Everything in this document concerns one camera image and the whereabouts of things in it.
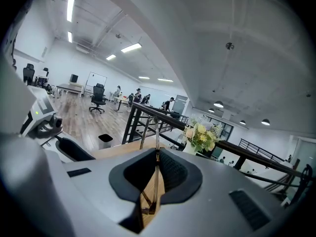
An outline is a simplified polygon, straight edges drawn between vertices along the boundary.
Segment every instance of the black vent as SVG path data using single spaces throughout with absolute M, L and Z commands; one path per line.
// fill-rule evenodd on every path
M 270 221 L 244 191 L 234 191 L 229 195 L 254 231 Z

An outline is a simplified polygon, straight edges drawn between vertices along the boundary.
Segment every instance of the office chair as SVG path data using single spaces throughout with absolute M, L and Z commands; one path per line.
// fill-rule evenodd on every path
M 48 68 L 44 68 L 43 70 L 47 72 L 47 73 L 46 73 L 46 76 L 48 76 L 48 74 L 49 74 Z
M 31 85 L 33 81 L 35 70 L 34 65 L 28 63 L 26 65 L 26 68 L 23 69 L 23 82 L 27 81 L 27 85 Z
M 100 105 L 105 105 L 105 99 L 103 98 L 104 88 L 102 84 L 97 83 L 97 86 L 93 87 L 93 97 L 91 102 L 96 104 L 97 106 L 89 107 L 90 112 L 93 110 L 98 110 L 101 113 L 101 110 L 104 112 L 103 109 L 99 108 Z

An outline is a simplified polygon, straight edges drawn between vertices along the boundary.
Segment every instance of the floor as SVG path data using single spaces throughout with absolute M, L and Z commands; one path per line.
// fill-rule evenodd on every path
M 106 105 L 100 106 L 105 112 L 100 114 L 96 110 L 89 111 L 90 106 L 95 106 L 89 96 L 78 98 L 75 93 L 64 92 L 60 98 L 51 100 L 58 110 L 57 115 L 63 118 L 63 130 L 89 151 L 99 149 L 98 136 L 105 133 L 113 137 L 112 146 L 122 143 L 130 110 L 125 104 L 120 106 L 122 113 L 117 113 L 118 104 L 106 101 Z

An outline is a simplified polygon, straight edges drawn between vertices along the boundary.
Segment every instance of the desk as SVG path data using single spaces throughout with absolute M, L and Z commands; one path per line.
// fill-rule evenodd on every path
M 93 152 L 92 155 L 96 159 L 103 159 L 103 158 L 108 158 L 108 157 L 125 155 L 128 153 L 134 152 L 136 150 L 139 150 L 140 142 L 141 141 L 138 140 L 138 141 L 134 141 L 131 143 L 127 143 L 127 144 L 112 147 L 112 148 L 101 149 L 101 150 Z M 156 137 L 155 136 L 147 137 L 144 141 L 143 148 L 155 148 L 155 147 L 156 147 Z M 167 148 L 167 146 L 164 145 L 163 143 L 160 143 L 160 147 Z M 146 188 L 144 189 L 145 193 L 147 194 L 150 200 L 152 200 L 154 197 L 154 183 L 155 183 L 155 174 L 153 174 Z M 164 194 L 164 183 L 163 183 L 162 175 L 159 172 L 158 200 L 157 200 L 156 213 L 158 213 L 159 211 L 160 197 L 163 194 Z M 140 203 L 141 203 L 141 208 L 148 207 L 148 204 L 143 195 L 140 196 Z M 143 216 L 144 226 L 147 226 L 152 221 L 155 215 L 142 214 L 142 216 Z
M 116 98 L 118 101 L 119 101 L 119 104 L 118 104 L 118 109 L 117 110 L 115 110 L 117 113 L 122 113 L 122 112 L 119 112 L 119 108 L 120 108 L 120 105 L 121 105 L 121 103 L 122 103 L 122 101 L 124 101 L 124 102 L 126 102 L 126 104 L 128 104 L 128 100 L 126 99 L 126 98 L 119 98 L 119 97 L 114 97 L 114 98 Z
M 79 84 L 79 83 L 76 83 L 76 82 L 72 82 L 72 81 L 70 81 L 69 84 L 72 84 L 72 85 L 81 87 L 81 94 L 83 94 L 83 88 L 84 88 L 84 86 L 83 86 L 82 84 Z
M 66 92 L 73 92 L 78 94 L 78 98 L 81 97 L 81 91 L 82 88 L 80 86 L 76 86 L 76 85 L 72 85 L 72 84 L 60 84 L 58 86 L 56 86 L 57 89 L 60 89 L 61 91 L 66 91 Z

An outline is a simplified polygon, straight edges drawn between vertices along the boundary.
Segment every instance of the ceiling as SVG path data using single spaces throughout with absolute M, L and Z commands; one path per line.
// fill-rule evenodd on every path
M 182 2 L 199 47 L 198 109 L 207 111 L 221 100 L 234 115 L 231 121 L 262 127 L 259 117 L 278 117 L 270 128 L 291 129 L 289 120 L 278 122 L 280 113 L 299 109 L 292 117 L 299 119 L 298 113 L 316 106 L 315 50 L 285 0 Z M 233 50 L 225 48 L 228 42 Z
M 55 35 L 73 31 L 103 61 L 114 53 L 107 63 L 134 78 L 174 80 L 200 110 L 221 100 L 215 115 L 230 111 L 233 122 L 268 128 L 268 118 L 272 129 L 315 133 L 315 49 L 285 0 L 112 1 L 124 11 L 110 0 L 76 0 L 70 24 L 66 0 L 48 0 Z M 120 52 L 137 42 L 140 50 Z
M 80 45 L 93 56 L 133 78 L 155 84 L 181 87 L 170 64 L 148 35 L 123 10 L 110 0 L 76 0 L 72 22 L 66 20 L 67 0 L 46 0 L 47 12 L 56 38 L 67 41 L 73 33 L 74 45 Z M 141 49 L 122 53 L 135 43 Z M 106 58 L 115 54 L 116 58 Z M 157 78 L 174 82 L 158 81 Z

